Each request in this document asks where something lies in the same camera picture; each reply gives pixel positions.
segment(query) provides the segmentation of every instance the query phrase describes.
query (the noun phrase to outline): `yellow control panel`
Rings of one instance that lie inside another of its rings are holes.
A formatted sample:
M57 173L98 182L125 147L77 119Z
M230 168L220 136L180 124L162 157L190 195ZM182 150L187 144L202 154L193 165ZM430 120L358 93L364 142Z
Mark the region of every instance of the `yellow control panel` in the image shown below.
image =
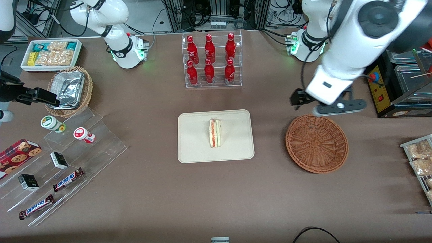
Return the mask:
M381 72L378 66L374 67L374 69L372 69L368 73L368 75L371 75L375 72L378 73L379 75L378 83L368 82L368 84L372 93L372 98L374 100L375 107L378 112L382 112L383 110L385 110L387 107L391 105L391 102L387 90L385 88L385 85L383 85L384 81L382 79Z

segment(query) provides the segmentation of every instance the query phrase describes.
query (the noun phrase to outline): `coca-cola bottle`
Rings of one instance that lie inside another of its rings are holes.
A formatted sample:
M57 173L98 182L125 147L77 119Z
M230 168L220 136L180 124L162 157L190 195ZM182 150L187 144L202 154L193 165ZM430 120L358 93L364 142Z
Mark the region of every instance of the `coca-cola bottle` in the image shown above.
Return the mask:
M187 61L187 78L192 86L198 85L198 73L196 68L194 67L194 63L191 60Z
M234 83L234 72L235 72L235 68L232 65L233 61L232 59L228 59L228 61L226 62L226 67L225 67L225 83L228 85L231 85Z
M233 33L228 34L228 41L226 42L225 53L226 61L235 58L235 42Z
M212 84L215 80L215 69L213 68L212 61L209 58L206 59L204 72L206 74L206 82Z
M189 56L189 59L191 59L195 65L198 65L200 63L200 58L198 57L198 48L197 45L194 43L194 38L189 35L187 38L187 55Z
M206 58L209 58L212 63L216 61L215 44L212 41L212 35L206 35L206 45L204 46L206 52Z

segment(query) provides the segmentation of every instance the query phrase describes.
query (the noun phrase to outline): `yellow snack package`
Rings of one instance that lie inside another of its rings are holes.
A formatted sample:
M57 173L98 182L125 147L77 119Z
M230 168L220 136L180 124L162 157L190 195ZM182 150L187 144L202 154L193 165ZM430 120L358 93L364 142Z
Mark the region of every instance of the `yellow snack package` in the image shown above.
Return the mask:
M30 52L29 59L27 60L27 66L34 67L38 55L39 52Z

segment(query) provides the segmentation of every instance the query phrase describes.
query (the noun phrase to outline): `cookie box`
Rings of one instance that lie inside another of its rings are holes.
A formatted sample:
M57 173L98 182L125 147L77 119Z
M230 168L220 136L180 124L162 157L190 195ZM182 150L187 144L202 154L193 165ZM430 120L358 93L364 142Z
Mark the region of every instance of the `cookie box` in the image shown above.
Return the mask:
M21 139L0 152L0 179L16 170L32 157L42 152L39 144Z

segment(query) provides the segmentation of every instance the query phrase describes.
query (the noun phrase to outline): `wicker basket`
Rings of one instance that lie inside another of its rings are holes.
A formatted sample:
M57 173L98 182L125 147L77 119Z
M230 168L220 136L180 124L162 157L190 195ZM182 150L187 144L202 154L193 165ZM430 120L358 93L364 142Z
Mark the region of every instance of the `wicker basket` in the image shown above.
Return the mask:
M86 76L86 79L84 80L83 94L81 95L81 101L80 101L81 104L75 110L54 110L54 109L49 108L47 105L45 105L46 110L48 110L48 112L51 115L69 118L73 114L77 113L79 110L88 106L90 103L90 100L92 98L92 91L93 91L92 77L90 77L89 73L84 68L76 67L76 66L71 67L71 68L67 68L67 69L62 70L60 72L72 72L72 71L80 71L80 72L84 73L84 75ZM48 84L48 90L51 89L51 85L53 84L54 77L51 79L51 82Z
M348 140L332 120L313 115L297 117L288 127L285 145L291 158L312 173L330 173L348 156Z

